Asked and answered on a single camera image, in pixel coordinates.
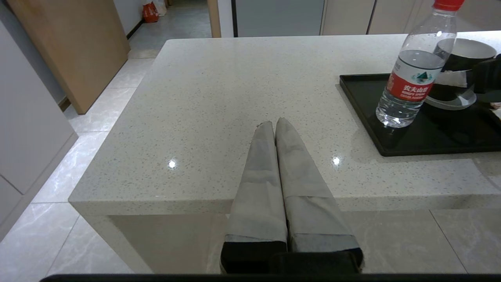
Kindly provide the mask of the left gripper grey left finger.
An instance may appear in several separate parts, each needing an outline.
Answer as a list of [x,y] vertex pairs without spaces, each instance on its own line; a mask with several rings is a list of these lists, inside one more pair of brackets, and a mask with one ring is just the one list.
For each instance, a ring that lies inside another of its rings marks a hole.
[[288,229],[271,121],[256,127],[233,200],[220,255],[227,274],[270,271],[287,252]]

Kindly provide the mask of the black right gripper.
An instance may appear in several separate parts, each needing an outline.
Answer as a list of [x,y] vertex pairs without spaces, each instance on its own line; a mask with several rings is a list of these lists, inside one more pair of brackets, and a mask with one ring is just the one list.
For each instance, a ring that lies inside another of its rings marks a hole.
[[477,98],[485,103],[501,102],[501,56],[480,62],[473,70],[440,72],[434,84],[469,88],[474,86]]

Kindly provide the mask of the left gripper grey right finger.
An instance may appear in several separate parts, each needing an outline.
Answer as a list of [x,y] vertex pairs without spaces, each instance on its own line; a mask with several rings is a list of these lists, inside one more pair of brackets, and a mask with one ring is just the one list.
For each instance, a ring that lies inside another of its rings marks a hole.
[[288,250],[306,255],[343,255],[360,272],[362,249],[299,133],[281,117],[275,138]]

